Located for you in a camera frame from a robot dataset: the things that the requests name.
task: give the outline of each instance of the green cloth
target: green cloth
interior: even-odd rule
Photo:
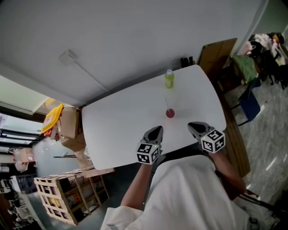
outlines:
[[[237,64],[238,68],[241,70],[247,84],[249,84],[256,78],[257,71],[254,65],[254,61],[251,57],[239,55],[233,56],[232,59]]]

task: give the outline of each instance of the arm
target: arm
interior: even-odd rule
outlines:
[[[224,154],[220,151],[214,154],[209,153],[209,155],[213,158],[217,171],[225,176],[227,181],[237,190],[242,193],[247,193],[245,182],[236,172]]]
[[[121,206],[128,206],[140,210],[143,203],[152,165],[143,164],[137,172],[133,182],[123,197]]]

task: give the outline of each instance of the red liquid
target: red liquid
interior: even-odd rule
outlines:
[[[173,109],[167,109],[167,110],[166,110],[166,116],[167,116],[168,118],[173,118],[173,117],[175,117],[175,111],[174,111]]]

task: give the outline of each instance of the black and white marker cube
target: black and white marker cube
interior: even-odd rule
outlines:
[[[160,145],[139,143],[136,149],[138,162],[153,164],[160,156]]]
[[[201,137],[202,148],[208,152],[216,153],[225,146],[225,134],[216,129]]]

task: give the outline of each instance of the green bottle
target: green bottle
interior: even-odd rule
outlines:
[[[165,74],[165,86],[166,88],[173,88],[174,85],[174,73],[172,70],[167,70]]]

